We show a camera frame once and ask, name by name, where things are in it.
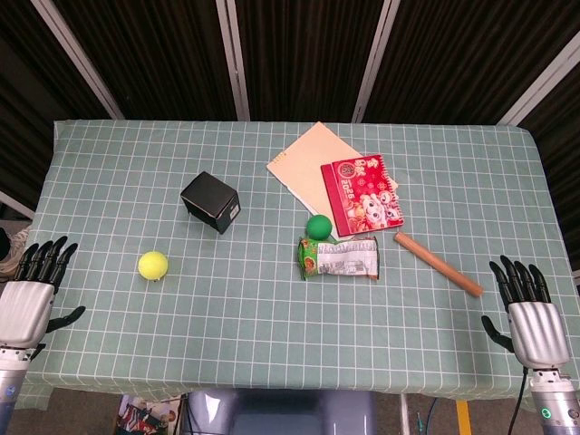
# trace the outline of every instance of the beige notebook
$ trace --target beige notebook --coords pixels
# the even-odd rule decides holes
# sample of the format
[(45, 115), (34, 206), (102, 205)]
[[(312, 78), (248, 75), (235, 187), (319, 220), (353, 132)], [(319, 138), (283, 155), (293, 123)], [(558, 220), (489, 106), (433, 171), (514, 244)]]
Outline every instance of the beige notebook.
[(320, 167), (360, 156), (324, 124), (317, 122), (268, 163), (267, 168), (311, 213), (327, 216), (333, 222), (333, 237), (344, 240), (351, 237), (338, 237), (336, 233), (333, 210)]

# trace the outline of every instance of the yellow tennis ball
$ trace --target yellow tennis ball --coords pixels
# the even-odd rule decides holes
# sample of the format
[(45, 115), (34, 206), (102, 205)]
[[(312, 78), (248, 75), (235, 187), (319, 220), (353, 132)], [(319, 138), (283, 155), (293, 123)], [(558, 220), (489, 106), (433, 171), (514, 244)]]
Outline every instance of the yellow tennis ball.
[(145, 279), (157, 281), (167, 273), (168, 266), (166, 256), (159, 251), (150, 251), (141, 256), (138, 269), (141, 276)]

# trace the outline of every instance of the chip bag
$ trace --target chip bag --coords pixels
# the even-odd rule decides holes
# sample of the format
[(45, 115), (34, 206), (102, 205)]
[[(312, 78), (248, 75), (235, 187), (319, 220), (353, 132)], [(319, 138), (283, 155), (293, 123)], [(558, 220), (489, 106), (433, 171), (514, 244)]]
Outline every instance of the chip bag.
[(334, 243), (301, 238), (298, 263), (303, 279), (322, 274), (379, 279), (379, 245), (376, 237)]

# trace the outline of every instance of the red book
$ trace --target red book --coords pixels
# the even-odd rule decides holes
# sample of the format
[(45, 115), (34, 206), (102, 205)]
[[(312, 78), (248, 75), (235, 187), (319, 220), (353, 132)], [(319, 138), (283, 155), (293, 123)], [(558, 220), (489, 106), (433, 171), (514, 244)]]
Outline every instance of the red book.
[(403, 224), (382, 156), (334, 161), (320, 167), (340, 237)]

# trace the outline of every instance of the wooden rolling pin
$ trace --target wooden rolling pin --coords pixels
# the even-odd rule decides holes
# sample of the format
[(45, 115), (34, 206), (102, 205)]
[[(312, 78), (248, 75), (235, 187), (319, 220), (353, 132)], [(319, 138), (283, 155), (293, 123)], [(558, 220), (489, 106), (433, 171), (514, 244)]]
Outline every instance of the wooden rolling pin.
[(481, 285), (471, 281), (465, 275), (458, 272), (453, 266), (445, 263), (438, 256), (430, 252), (425, 246), (420, 245), (402, 231), (397, 232), (394, 239), (399, 245), (406, 247), (415, 256), (419, 257), (429, 266), (446, 276), (450, 281), (453, 281), (470, 295), (480, 297), (481, 294), (483, 294), (483, 288)]

